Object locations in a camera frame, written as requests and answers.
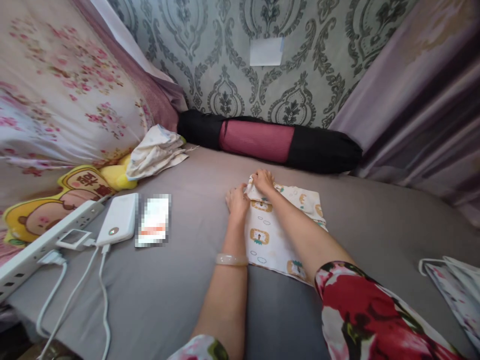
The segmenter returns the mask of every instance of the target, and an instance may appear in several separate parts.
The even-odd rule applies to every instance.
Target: wrist
[[[263,194],[266,196],[267,199],[270,200],[271,197],[275,196],[276,194],[280,194],[277,189],[275,189],[273,186],[267,188],[265,191],[263,191]]]
[[[246,212],[231,212],[228,217],[229,225],[244,225],[247,218]]]

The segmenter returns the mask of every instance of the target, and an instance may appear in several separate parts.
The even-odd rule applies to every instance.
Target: bed
[[[113,246],[103,278],[109,297],[109,359],[166,359],[190,336],[227,226],[225,193],[259,167],[278,183],[320,194],[330,233],[370,276],[408,302],[468,358],[476,357],[421,258],[448,255],[480,266],[480,236],[440,200],[403,187],[347,175],[320,176],[255,159],[199,148],[181,164],[148,178],[134,192],[171,194],[171,236],[165,247]],[[87,230],[100,229],[106,211]],[[69,268],[44,318],[51,331],[92,251],[66,252]],[[100,257],[57,338],[85,360],[101,358],[105,333],[98,280]],[[37,271],[9,299],[31,321],[60,274]],[[246,359],[328,359],[321,301],[312,287],[263,268],[248,267]]]

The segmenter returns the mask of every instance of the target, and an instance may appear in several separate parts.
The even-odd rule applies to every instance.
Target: bracelet
[[[219,253],[216,256],[216,263],[218,265],[247,266],[249,264],[249,258],[246,256],[233,256]]]

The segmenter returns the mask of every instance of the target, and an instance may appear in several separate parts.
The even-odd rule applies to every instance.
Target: black bag
[[[180,114],[178,133],[189,143],[221,150],[220,131],[223,123],[230,120],[264,123],[274,127],[287,126],[268,123],[252,116],[227,119],[222,115],[188,110]],[[288,159],[284,163],[288,167],[317,174],[339,174],[355,169],[362,159],[362,148],[343,132],[299,125],[294,128]],[[224,131],[228,131],[228,123],[225,124]]]

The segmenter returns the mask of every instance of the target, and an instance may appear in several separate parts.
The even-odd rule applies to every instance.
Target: red floral clothing
[[[332,360],[464,359],[394,293],[358,267],[329,262],[315,276],[323,336]],[[222,344],[198,335],[168,360],[227,360]]]

